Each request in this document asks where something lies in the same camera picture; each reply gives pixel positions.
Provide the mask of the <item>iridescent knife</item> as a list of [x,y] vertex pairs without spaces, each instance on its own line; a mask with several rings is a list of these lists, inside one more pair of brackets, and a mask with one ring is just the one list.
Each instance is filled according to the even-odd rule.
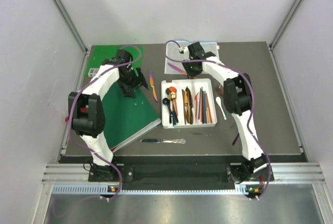
[[168,66],[171,67],[173,70],[175,70],[175,71],[181,73],[181,74],[185,74],[185,75],[187,75],[187,72],[186,72],[186,71],[184,71],[184,70],[178,68],[177,66],[175,66],[175,65],[173,65],[173,64],[171,64],[171,63],[169,63],[169,62],[168,62]]
[[150,82],[150,87],[152,89],[152,94],[153,94],[154,100],[156,102],[158,102],[158,96],[157,96],[156,89],[155,89],[152,70],[149,71],[149,82]]

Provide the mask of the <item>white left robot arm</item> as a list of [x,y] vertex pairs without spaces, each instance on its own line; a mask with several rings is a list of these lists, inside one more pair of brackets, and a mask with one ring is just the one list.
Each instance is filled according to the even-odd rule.
[[135,59],[126,50],[127,47],[118,49],[115,57],[104,60],[90,82],[78,92],[71,92],[68,97],[69,128],[84,140],[93,163],[101,166],[101,176],[109,181],[117,177],[118,168],[112,165],[113,153],[104,135],[105,112],[102,100],[114,83],[119,84],[126,97],[134,97],[134,90],[142,86],[148,88],[141,68],[132,66],[141,58],[141,50],[134,46],[138,51]]

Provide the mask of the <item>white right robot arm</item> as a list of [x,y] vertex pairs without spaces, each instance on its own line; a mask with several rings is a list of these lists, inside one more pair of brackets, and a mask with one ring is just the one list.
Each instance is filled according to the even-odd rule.
[[214,53],[204,51],[199,42],[180,47],[179,52],[185,55],[183,66],[189,75],[205,72],[223,85],[224,107],[235,120],[242,155],[247,160],[243,175],[249,180],[257,179],[268,162],[255,130],[253,89],[248,74],[226,66]]

